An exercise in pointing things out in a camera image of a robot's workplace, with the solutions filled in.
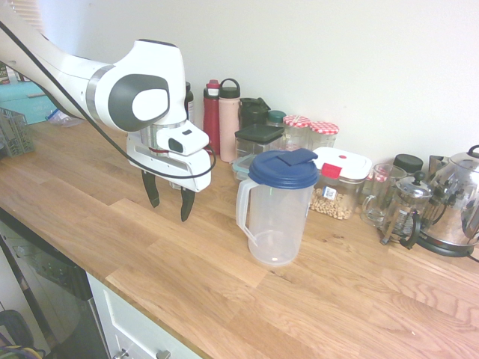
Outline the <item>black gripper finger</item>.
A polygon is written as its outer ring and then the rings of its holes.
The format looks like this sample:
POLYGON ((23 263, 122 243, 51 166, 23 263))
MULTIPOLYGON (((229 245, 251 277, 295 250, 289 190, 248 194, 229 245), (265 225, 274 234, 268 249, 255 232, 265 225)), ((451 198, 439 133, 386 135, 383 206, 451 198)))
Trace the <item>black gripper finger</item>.
POLYGON ((192 207, 195 201, 195 192, 184 187, 181 188, 180 192, 182 197, 180 217, 181 217, 181 221, 184 222, 188 219, 192 211, 192 207))
POLYGON ((141 177, 150 204, 153 208, 156 208, 160 203, 159 192, 156 187, 156 176, 147 171, 142 171, 141 177))

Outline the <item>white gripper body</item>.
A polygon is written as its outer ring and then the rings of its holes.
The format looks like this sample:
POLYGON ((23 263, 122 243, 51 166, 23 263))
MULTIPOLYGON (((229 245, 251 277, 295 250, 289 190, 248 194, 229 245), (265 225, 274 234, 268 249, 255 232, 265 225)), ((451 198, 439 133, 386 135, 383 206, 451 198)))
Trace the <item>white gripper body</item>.
POLYGON ((188 188, 194 192, 204 190, 211 182, 210 156, 199 150, 189 156, 178 153, 154 153, 141 142, 140 132, 131 132, 126 140, 126 153, 147 168, 149 173, 169 181, 174 188, 188 188))

